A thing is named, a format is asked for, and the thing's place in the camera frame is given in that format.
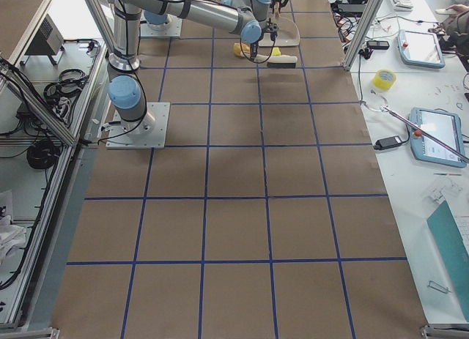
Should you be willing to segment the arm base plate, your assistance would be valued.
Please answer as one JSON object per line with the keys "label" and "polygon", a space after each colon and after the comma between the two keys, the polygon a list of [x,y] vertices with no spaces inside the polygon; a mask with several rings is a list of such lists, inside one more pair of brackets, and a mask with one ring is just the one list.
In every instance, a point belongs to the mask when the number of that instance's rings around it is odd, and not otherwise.
{"label": "arm base plate", "polygon": [[136,123],[120,123],[117,111],[114,121],[119,124],[111,126],[107,149],[162,149],[166,142],[166,131],[169,120],[170,103],[147,103],[147,114],[143,122],[133,129]]}
{"label": "arm base plate", "polygon": [[148,24],[142,18],[140,23],[140,38],[142,39],[166,39],[179,38],[181,35],[182,20],[169,16],[169,19],[162,24]]}

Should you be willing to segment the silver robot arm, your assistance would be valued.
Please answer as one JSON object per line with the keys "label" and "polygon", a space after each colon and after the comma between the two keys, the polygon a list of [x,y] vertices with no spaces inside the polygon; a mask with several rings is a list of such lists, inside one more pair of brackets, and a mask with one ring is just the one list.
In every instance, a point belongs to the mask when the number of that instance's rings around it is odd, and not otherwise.
{"label": "silver robot arm", "polygon": [[232,34],[267,28],[270,14],[281,10],[289,0],[128,0],[143,11],[157,16],[188,19]]}
{"label": "silver robot arm", "polygon": [[143,13],[174,16],[239,36],[255,60],[265,34],[276,39],[269,19],[271,0],[107,0],[114,16],[108,23],[98,0],[85,0],[108,48],[108,95],[120,117],[122,135],[136,138],[155,126],[144,87],[139,80],[139,32]]}

